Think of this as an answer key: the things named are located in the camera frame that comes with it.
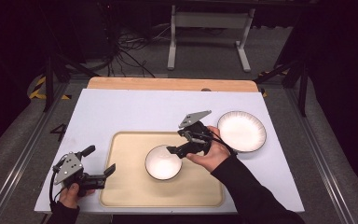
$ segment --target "metal stand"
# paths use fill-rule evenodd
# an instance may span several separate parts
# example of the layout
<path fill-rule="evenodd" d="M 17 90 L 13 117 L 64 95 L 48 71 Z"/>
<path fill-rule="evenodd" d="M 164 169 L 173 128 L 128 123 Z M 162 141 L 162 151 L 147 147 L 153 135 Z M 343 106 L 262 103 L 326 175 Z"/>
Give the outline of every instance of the metal stand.
<path fill-rule="evenodd" d="M 171 44 L 168 55 L 168 70 L 175 67 L 176 56 L 176 27 L 205 27 L 205 28 L 229 28 L 243 29 L 241 41 L 237 41 L 236 48 L 240 55 L 243 71 L 250 72 L 251 67 L 243 47 L 251 28 L 255 14 L 254 9 L 249 13 L 199 13 L 199 12 L 176 12 L 176 6 L 172 6 L 171 15 Z"/>
<path fill-rule="evenodd" d="M 20 1 L 18 10 L 24 15 L 24 19 L 31 21 L 37 31 L 40 47 L 44 51 L 46 58 L 46 106 L 44 112 L 48 111 L 54 102 L 54 75 L 60 82 L 68 82 L 71 76 L 68 73 L 67 64 L 72 65 L 78 71 L 89 77 L 98 77 L 99 75 L 91 72 L 88 68 L 76 63 L 60 54 L 60 48 L 55 42 L 54 34 L 48 27 L 48 23 L 43 16 L 43 12 L 37 2 L 29 3 Z"/>
<path fill-rule="evenodd" d="M 305 63 L 294 61 L 288 64 L 277 67 L 271 72 L 265 73 L 264 76 L 254 79 L 256 84 L 261 84 L 264 81 L 269 80 L 272 77 L 279 75 L 280 73 L 289 70 L 286 77 L 282 81 L 284 88 L 293 88 L 300 79 L 300 90 L 298 95 L 298 108 L 303 117 L 306 117 L 305 114 L 305 100 L 307 95 L 307 84 L 308 84 L 308 68 Z"/>

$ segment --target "hand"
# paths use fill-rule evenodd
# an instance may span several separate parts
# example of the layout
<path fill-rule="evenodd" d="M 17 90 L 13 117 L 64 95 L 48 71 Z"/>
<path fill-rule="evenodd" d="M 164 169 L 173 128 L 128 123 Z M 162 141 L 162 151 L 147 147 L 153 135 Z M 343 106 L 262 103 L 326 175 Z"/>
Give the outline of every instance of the hand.
<path fill-rule="evenodd" d="M 72 184 L 69 189 L 65 188 L 62 190 L 60 194 L 60 202 L 65 207 L 77 209 L 77 201 L 80 199 L 77 196 L 78 192 L 79 192 L 79 185 L 77 183 Z M 86 196 L 90 195 L 93 192 L 95 192 L 95 189 L 87 190 Z"/>
<path fill-rule="evenodd" d="M 209 131 L 213 133 L 213 137 L 220 136 L 219 129 L 208 126 Z M 211 148 L 205 156 L 199 156 L 193 153 L 187 153 L 186 157 L 194 163 L 203 166 L 207 171 L 212 172 L 222 161 L 229 157 L 230 153 L 222 144 L 212 141 Z"/>

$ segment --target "table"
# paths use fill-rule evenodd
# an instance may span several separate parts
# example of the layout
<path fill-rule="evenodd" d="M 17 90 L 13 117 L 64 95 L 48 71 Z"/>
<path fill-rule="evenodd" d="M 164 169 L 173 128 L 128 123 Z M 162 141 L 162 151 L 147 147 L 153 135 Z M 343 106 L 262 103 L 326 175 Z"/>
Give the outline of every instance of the table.
<path fill-rule="evenodd" d="M 174 109 L 169 113 L 152 109 L 162 106 Z M 123 129 L 177 131 L 177 124 L 186 113 L 202 111 L 205 107 L 213 111 L 211 115 L 202 119 L 206 125 L 217 123 L 222 114 L 231 110 L 245 110 L 262 121 L 268 133 L 265 145 L 254 153 L 240 154 L 238 158 L 287 209 L 296 212 L 304 211 L 296 184 L 269 118 L 269 112 L 253 81 L 94 77 L 90 80 L 88 88 L 83 90 L 80 95 L 53 164 L 56 164 L 62 155 L 70 151 L 83 150 L 89 145 L 95 145 L 96 152 L 91 153 L 82 163 L 85 172 L 91 175 L 101 174 L 105 169 L 104 163 L 113 134 Z M 48 185 L 50 177 L 51 171 L 36 202 L 34 209 L 36 212 L 49 212 Z M 97 190 L 96 194 L 82 199 L 80 206 L 82 212 L 93 214 L 235 213 L 234 202 L 226 189 L 224 189 L 224 193 L 225 199 L 218 207 L 111 208 L 100 205 Z"/>

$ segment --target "metal rail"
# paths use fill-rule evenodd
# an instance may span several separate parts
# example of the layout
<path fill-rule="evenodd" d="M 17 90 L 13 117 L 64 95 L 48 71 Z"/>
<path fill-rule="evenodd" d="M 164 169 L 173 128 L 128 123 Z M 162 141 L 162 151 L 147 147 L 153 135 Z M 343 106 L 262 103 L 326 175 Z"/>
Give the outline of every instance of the metal rail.
<path fill-rule="evenodd" d="M 68 83 L 58 83 L 58 87 L 55 91 L 54 98 L 60 99 L 61 96 L 64 94 L 66 87 L 68 86 Z M 41 118 L 36 124 L 36 127 L 31 134 L 31 137 L 29 138 L 27 144 L 25 145 L 24 150 L 20 154 L 19 158 L 17 159 L 16 164 L 13 166 L 13 169 L 10 171 L 7 180 L 3 187 L 0 190 L 0 216 L 5 209 L 8 200 L 10 199 L 11 194 L 13 193 L 14 189 L 17 187 L 17 184 L 19 183 L 22 174 L 25 171 L 25 168 L 27 167 L 28 162 L 32 158 L 37 143 L 41 137 L 41 134 L 43 130 L 45 129 L 46 124 L 48 123 L 48 120 L 50 119 L 54 109 L 56 108 L 57 104 L 59 103 L 59 100 L 55 100 L 53 104 L 51 105 L 50 109 L 43 113 Z"/>
<path fill-rule="evenodd" d="M 324 185 L 327 189 L 328 194 L 330 195 L 331 201 L 337 210 L 337 214 L 341 223 L 345 224 L 354 224 L 356 223 L 351 215 L 351 212 L 345 203 L 343 195 L 339 190 L 336 178 L 331 172 L 327 161 L 324 158 L 324 154 L 316 140 L 315 135 L 310 127 L 310 124 L 307 118 L 301 116 L 301 112 L 297 107 L 297 98 L 296 93 L 293 89 L 285 89 L 286 95 L 289 98 L 289 102 L 292 108 L 296 111 L 296 117 L 298 118 L 299 123 L 301 124 L 303 130 L 305 131 L 308 140 L 310 141 L 311 154 L 318 167 L 319 173 L 321 174 Z"/>

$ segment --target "white table surface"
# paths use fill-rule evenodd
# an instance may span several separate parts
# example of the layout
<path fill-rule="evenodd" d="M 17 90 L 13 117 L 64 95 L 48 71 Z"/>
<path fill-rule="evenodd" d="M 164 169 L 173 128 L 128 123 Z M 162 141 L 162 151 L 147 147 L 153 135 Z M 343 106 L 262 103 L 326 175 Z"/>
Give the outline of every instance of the white table surface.
<path fill-rule="evenodd" d="M 186 114 L 212 110 L 203 118 L 204 125 L 217 126 L 219 118 L 229 111 L 245 111 L 264 124 L 267 140 L 255 152 L 241 153 L 238 158 L 258 181 L 267 187 L 286 208 L 303 212 L 296 184 L 283 155 L 281 144 L 259 92 L 222 91 L 117 91 L 85 89 L 81 92 L 74 114 L 51 164 L 69 153 L 90 145 L 96 150 L 82 159 L 84 172 L 101 175 L 111 146 L 112 136 L 122 131 L 176 132 Z M 48 173 L 36 202 L 36 212 L 49 213 L 48 189 L 52 171 Z M 53 195 L 61 186 L 55 186 Z M 235 213 L 234 202 L 226 189 L 219 207 L 107 208 L 99 202 L 100 191 L 79 201 L 81 212 L 94 214 L 225 214 Z"/>

